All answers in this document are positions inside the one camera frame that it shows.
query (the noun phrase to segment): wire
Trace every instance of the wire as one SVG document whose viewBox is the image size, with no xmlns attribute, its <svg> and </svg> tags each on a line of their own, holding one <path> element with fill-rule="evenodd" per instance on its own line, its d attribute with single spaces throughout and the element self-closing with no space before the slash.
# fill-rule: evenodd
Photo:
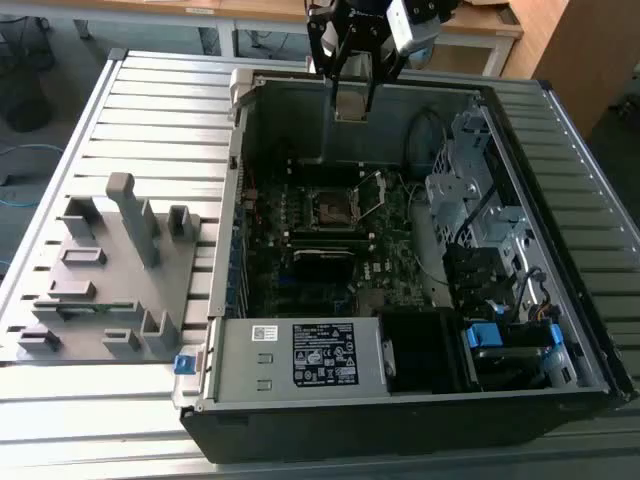
<svg viewBox="0 0 640 480">
<path fill-rule="evenodd" d="M 4 205 L 5 207 L 14 207 L 14 208 L 31 208 L 37 207 L 39 202 L 31 202 L 31 203 L 16 203 L 16 202 L 7 202 L 6 200 L 0 200 L 0 205 Z"/>
<path fill-rule="evenodd" d="M 275 57 L 277 54 L 279 54 L 282 51 L 282 49 L 284 48 L 284 45 L 287 43 L 287 40 L 289 40 L 288 33 L 282 39 L 282 43 L 280 44 L 280 46 L 273 53 L 269 54 L 270 59 Z"/>
<path fill-rule="evenodd" d="M 420 259 L 418 258 L 417 254 L 413 254 L 413 258 L 416 259 L 416 263 L 418 264 L 418 266 L 420 267 L 420 270 L 422 270 L 422 273 L 424 273 L 427 277 L 429 277 L 431 280 L 433 280 L 436 283 L 439 283 L 440 285 L 444 285 L 445 287 L 448 287 L 449 284 L 443 280 L 440 280 L 436 277 L 434 277 L 433 275 L 431 275 L 429 272 L 427 272 L 427 269 L 424 268 L 424 265 L 422 265 L 422 262 L 420 261 Z"/>
<path fill-rule="evenodd" d="M 486 193 L 482 196 L 478 204 L 475 206 L 475 208 L 469 214 L 469 216 L 465 219 L 465 221 L 462 222 L 462 225 L 460 225 L 460 228 L 458 228 L 458 231 L 453 237 L 454 244 L 458 243 L 458 240 L 460 240 L 460 235 L 462 235 L 462 232 L 464 232 L 467 229 L 467 227 L 471 225 L 471 223 L 473 223 L 473 221 L 476 219 L 480 211 L 487 205 L 487 203 L 489 202 L 489 200 L 491 199 L 495 191 L 496 191 L 496 186 L 495 184 L 493 184 L 491 185 L 491 188 L 487 190 Z"/>
<path fill-rule="evenodd" d="M 520 313 L 520 305 L 522 305 L 522 299 L 524 297 L 524 291 L 527 288 L 527 282 L 529 281 L 531 276 L 536 272 L 542 272 L 542 269 L 540 267 L 533 266 L 529 270 L 527 270 L 527 273 L 525 273 L 524 278 L 522 279 L 522 283 L 518 287 L 518 296 L 516 297 L 517 300 L 513 308 L 513 315 L 511 316 L 512 322 L 516 321 Z"/>
<path fill-rule="evenodd" d="M 398 180 L 400 180 L 400 184 L 402 185 L 402 188 L 404 188 L 404 191 L 407 192 L 407 195 L 410 194 L 409 189 L 407 188 L 407 184 L 404 183 L 404 179 L 402 178 L 402 175 L 400 173 L 398 173 Z"/>
<path fill-rule="evenodd" d="M 428 105 L 423 106 L 418 110 L 411 120 L 409 120 L 409 126 L 407 127 L 407 132 L 404 136 L 404 145 L 403 145 L 403 153 L 402 153 L 402 166 L 405 170 L 408 170 L 409 164 L 411 163 L 411 138 L 415 132 L 416 127 L 418 126 L 418 121 L 422 118 L 427 118 L 429 121 L 436 120 L 439 123 L 439 126 L 442 131 L 442 140 L 441 145 L 445 145 L 447 142 L 447 129 L 445 128 L 444 120 L 438 112 L 436 112 L 433 108 Z"/>
<path fill-rule="evenodd" d="M 64 153 L 64 150 L 60 147 L 56 147 L 55 145 L 49 145 L 47 143 L 25 143 L 24 145 L 12 145 L 9 148 L 6 148 L 0 152 L 1 155 L 6 155 L 7 153 L 11 153 L 14 150 L 18 150 L 21 148 L 31 148 L 34 150 L 54 150 L 58 153 Z"/>
</svg>

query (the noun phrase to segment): power supply label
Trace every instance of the power supply label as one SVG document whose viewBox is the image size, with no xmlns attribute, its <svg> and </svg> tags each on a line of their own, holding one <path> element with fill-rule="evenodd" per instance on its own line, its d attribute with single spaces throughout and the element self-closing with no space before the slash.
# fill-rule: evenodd
<svg viewBox="0 0 640 480">
<path fill-rule="evenodd" d="M 298 387 L 357 385 L 353 323 L 294 324 L 293 382 Z"/>
</svg>

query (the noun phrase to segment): circuit board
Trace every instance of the circuit board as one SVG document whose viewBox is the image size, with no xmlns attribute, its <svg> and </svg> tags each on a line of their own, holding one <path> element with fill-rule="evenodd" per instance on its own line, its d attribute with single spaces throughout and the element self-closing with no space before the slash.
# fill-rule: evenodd
<svg viewBox="0 0 640 480">
<path fill-rule="evenodd" d="M 348 184 L 350 177 L 351 186 L 292 175 L 256 185 L 249 175 L 249 316 L 370 316 L 385 306 L 430 304 L 399 174 L 360 167 L 333 178 Z"/>
</svg>

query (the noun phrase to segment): metal slotted surface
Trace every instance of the metal slotted surface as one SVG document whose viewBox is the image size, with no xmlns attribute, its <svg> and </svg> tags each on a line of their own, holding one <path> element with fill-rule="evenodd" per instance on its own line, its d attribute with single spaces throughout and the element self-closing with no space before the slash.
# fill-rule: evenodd
<svg viewBox="0 0 640 480">
<path fill-rule="evenodd" d="M 30 301 L 23 296 L 46 285 L 46 268 L 66 234 L 64 225 L 53 220 L 64 195 L 99 195 L 109 173 L 124 170 L 136 176 L 136 193 L 148 195 L 155 211 L 166 211 L 179 200 L 205 219 L 183 332 L 187 342 L 202 339 L 231 128 L 223 104 L 230 73 L 242 66 L 303 70 L 291 62 L 148 52 L 130 52 L 123 62 L 108 63 L 3 284 L 0 298 L 9 300 L 0 305 L 3 321 L 30 315 Z M 640 377 L 635 231 L 552 96 L 534 82 L 408 77 L 486 83 L 496 89 L 597 308 L 630 373 Z M 106 198 L 97 203 L 114 208 Z M 169 365 L 8 367 L 0 369 L 0 385 L 0 478 L 371 478 L 375 472 L 377 478 L 417 479 L 428 471 L 434 476 L 443 472 L 437 478 L 462 479 L 470 473 L 539 478 L 580 471 L 595 479 L 613 468 L 640 466 L 638 402 L 521 447 L 219 466 L 207 462 L 178 421 Z"/>
</svg>

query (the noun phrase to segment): floor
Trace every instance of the floor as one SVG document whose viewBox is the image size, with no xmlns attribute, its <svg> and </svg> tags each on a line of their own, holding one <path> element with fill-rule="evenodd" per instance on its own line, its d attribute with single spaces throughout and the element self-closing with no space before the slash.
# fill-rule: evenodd
<svg viewBox="0 0 640 480">
<path fill-rule="evenodd" d="M 78 38 L 71 20 L 51 19 L 49 42 L 56 57 L 56 65 L 41 74 L 42 88 L 53 104 L 54 119 L 45 128 L 28 133 L 13 132 L 0 120 L 0 152 L 10 145 L 46 143 L 64 148 L 82 109 L 104 66 L 109 51 L 115 47 L 132 50 L 172 53 L 203 53 L 196 28 L 162 27 L 110 22 L 91 22 L 91 40 Z M 303 35 L 260 33 L 261 48 L 252 48 L 246 32 L 238 38 L 239 53 L 255 58 L 304 60 L 308 45 Z M 209 39 L 213 51 L 219 52 L 215 32 Z M 59 154 L 48 150 L 17 150 L 0 155 L 0 200 L 14 203 L 37 202 L 42 196 Z M 17 250 L 35 208 L 9 208 L 0 205 L 0 279 Z"/>
<path fill-rule="evenodd" d="M 0 148 L 24 143 L 48 143 L 64 147 L 75 127 L 82 108 L 104 65 L 109 50 L 126 47 L 135 50 L 201 54 L 198 30 L 188 27 L 154 27 L 91 22 L 92 39 L 78 38 L 71 20 L 51 20 L 49 41 L 57 59 L 56 66 L 42 74 L 42 87 L 55 109 L 53 121 L 29 134 L 12 132 L 0 122 Z M 217 51 L 215 34 L 209 38 Z M 263 48 L 252 48 L 245 32 L 239 35 L 240 54 L 257 58 L 302 60 L 308 52 L 302 35 L 263 35 Z M 640 135 L 626 127 L 613 113 L 607 113 L 595 128 L 590 146 L 611 179 L 631 215 L 640 221 Z M 0 156 L 0 178 L 11 181 L 0 186 L 0 200 L 28 203 L 41 197 L 59 155 L 53 151 L 18 150 Z M 0 205 L 0 278 L 6 272 L 33 208 L 9 208 Z"/>
</svg>

